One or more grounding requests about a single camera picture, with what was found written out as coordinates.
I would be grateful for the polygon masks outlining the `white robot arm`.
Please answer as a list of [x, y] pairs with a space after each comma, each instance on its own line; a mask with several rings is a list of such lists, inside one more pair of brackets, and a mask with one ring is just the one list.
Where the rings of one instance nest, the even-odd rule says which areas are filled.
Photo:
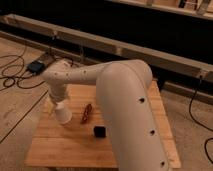
[[61, 60], [42, 74], [57, 121], [68, 123], [69, 84], [94, 85], [119, 171], [173, 171], [157, 128], [147, 90], [153, 76], [141, 60], [71, 68]]

